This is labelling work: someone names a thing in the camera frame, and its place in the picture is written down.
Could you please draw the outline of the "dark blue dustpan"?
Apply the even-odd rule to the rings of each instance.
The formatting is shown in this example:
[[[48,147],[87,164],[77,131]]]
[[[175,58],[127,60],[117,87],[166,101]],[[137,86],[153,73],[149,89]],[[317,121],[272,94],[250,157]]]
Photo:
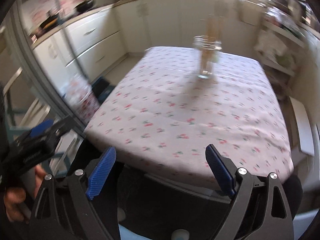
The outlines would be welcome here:
[[[103,77],[99,77],[93,84],[92,84],[92,91],[97,98],[98,102],[102,105],[103,102],[107,99],[107,97],[111,94],[114,90],[115,86],[110,84],[106,79]]]

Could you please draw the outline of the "cherry print tablecloth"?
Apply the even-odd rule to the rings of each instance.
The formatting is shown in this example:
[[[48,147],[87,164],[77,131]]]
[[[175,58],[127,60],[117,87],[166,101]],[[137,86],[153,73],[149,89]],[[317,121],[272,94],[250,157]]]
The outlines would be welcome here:
[[[221,53],[208,79],[193,48],[152,47],[127,73],[85,129],[125,164],[192,186],[219,186],[206,161],[213,144],[256,176],[293,172],[285,121],[258,61]]]

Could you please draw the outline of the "small white stool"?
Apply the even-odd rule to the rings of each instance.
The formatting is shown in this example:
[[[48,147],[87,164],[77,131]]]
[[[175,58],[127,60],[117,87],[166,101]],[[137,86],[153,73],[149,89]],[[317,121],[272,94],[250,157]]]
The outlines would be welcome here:
[[[297,126],[299,149],[302,153],[314,156],[314,144],[308,114],[304,105],[293,97],[289,97]]]

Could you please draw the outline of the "clear glass jar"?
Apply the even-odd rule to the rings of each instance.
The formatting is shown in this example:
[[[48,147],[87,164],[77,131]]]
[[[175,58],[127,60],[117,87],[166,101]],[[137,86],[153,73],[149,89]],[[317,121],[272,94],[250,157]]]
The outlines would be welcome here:
[[[195,36],[193,46],[197,76],[202,79],[211,78],[213,66],[218,63],[222,51],[221,41],[208,36]]]

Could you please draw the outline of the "black wok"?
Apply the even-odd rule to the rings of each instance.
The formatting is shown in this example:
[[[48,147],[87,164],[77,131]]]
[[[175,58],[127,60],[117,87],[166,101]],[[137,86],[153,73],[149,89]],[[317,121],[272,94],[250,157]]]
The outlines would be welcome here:
[[[77,13],[81,14],[91,10],[94,5],[95,5],[95,0],[83,1],[75,7],[75,10]]]

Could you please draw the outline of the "white rolling storage cart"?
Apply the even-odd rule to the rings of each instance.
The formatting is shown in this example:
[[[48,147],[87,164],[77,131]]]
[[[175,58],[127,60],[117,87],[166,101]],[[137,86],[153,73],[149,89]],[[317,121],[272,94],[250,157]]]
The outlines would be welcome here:
[[[265,72],[288,82],[297,74],[305,36],[296,21],[276,7],[268,7],[262,15],[254,51]]]

